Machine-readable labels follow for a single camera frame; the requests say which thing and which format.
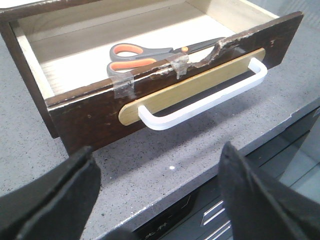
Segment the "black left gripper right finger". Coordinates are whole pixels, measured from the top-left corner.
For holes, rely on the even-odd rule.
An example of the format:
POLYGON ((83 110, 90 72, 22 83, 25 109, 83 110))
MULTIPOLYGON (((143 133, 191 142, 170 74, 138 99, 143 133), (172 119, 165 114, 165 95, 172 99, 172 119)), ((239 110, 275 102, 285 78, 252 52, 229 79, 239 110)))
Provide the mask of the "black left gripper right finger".
POLYGON ((235 240, 318 240, 320 205, 274 179, 230 143, 218 182, 235 240))

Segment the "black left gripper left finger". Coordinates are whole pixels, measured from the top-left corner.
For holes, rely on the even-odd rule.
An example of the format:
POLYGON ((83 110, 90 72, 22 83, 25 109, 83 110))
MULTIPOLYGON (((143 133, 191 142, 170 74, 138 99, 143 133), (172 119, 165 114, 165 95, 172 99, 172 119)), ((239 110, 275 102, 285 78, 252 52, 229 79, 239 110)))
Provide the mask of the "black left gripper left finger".
POLYGON ((0 198, 2 240, 78 240, 99 195, 101 170, 84 146, 0 198))

